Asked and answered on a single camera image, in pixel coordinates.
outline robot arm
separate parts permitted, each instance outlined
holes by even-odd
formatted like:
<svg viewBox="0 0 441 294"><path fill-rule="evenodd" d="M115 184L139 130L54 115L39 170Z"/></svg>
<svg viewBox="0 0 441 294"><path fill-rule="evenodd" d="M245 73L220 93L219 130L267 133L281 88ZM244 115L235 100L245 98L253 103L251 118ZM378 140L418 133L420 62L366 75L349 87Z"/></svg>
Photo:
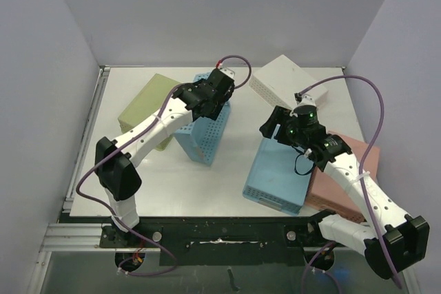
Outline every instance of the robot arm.
<svg viewBox="0 0 441 294"><path fill-rule="evenodd" d="M424 258L429 237L429 225L421 216L412 218L395 204L372 180L368 172L359 175L360 165L351 148L338 135L331 135L318 122L314 100L301 96L293 110L276 106L269 120L260 127L265 138L271 138L279 125L275 139L284 145L304 150L319 170L333 178L360 208L370 227L353 223L338 215L323 218L318 223L323 238L339 242L364 255L369 266L382 278L389 279L391 269L382 253L373 230L360 179L363 177L373 212L380 226L389 255L400 272Z"/></svg>
<svg viewBox="0 0 441 294"><path fill-rule="evenodd" d="M129 228L132 229L139 223L134 194L141 186L141 178L136 168L142 159L180 127L200 117L216 120L234 91L233 77L234 73L231 70L216 68L207 79L179 85L172 97L162 106L162 116L159 116L158 110L130 132L112 141L104 137L96 144L95 164L142 134L156 121L151 130L96 170L116 217ZM114 217L112 216L113 223L123 232L127 232Z"/></svg>

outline white box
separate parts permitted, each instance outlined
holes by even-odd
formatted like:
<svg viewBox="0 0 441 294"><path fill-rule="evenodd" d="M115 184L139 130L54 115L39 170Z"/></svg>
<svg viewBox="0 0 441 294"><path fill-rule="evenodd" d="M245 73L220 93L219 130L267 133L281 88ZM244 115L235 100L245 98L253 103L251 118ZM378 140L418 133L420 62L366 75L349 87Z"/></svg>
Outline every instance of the white box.
<svg viewBox="0 0 441 294"><path fill-rule="evenodd" d="M297 105L294 94L316 82L316 79L285 55L280 55L253 73L249 86L272 107L293 109ZM326 87L319 85L308 94L319 107L326 100L327 92Z"/></svg>

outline blue box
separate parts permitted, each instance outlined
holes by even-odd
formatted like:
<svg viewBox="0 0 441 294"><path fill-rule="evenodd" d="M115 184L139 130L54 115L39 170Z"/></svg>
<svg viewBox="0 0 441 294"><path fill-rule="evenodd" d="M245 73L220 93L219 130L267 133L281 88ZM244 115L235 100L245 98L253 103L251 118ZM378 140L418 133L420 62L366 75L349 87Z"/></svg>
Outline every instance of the blue box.
<svg viewBox="0 0 441 294"><path fill-rule="evenodd" d="M311 174L299 176L294 172L298 152L272 139L262 139L254 159L243 196L254 202L292 216L303 206ZM300 156L297 170L301 174L311 169L312 161Z"/></svg>
<svg viewBox="0 0 441 294"><path fill-rule="evenodd" d="M193 82L208 76L209 74L196 75ZM230 112L231 106L227 101L217 120L198 118L193 123L176 130L173 136L191 160L211 165Z"/></svg>

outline green box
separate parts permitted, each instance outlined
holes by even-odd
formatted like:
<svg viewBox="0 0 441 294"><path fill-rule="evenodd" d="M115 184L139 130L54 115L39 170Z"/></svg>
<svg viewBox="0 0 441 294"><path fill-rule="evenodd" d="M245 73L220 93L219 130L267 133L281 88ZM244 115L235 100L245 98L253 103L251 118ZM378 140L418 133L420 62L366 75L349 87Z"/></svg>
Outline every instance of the green box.
<svg viewBox="0 0 441 294"><path fill-rule="evenodd" d="M158 110L168 93L178 84L180 83L173 79L155 74L118 117L123 134ZM166 138L156 146L156 150L163 151L171 140L172 136Z"/></svg>

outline white cable tie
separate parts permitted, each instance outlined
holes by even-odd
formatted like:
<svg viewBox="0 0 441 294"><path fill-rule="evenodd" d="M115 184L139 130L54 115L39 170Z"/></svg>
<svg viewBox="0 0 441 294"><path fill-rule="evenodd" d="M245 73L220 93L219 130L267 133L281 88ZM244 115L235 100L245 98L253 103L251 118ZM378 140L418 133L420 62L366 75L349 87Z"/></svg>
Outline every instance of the white cable tie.
<svg viewBox="0 0 441 294"><path fill-rule="evenodd" d="M169 137L170 135L169 135L169 133L167 131L167 125L165 125L165 123L163 122L163 119L161 117L159 117L158 115L156 115L156 114L153 114L153 116L156 117L158 122L163 125L165 134L167 135L167 137Z"/></svg>
<svg viewBox="0 0 441 294"><path fill-rule="evenodd" d="M355 177L353 180L350 181L351 184L358 182L361 178L367 177L371 174L370 171L363 172L362 174Z"/></svg>

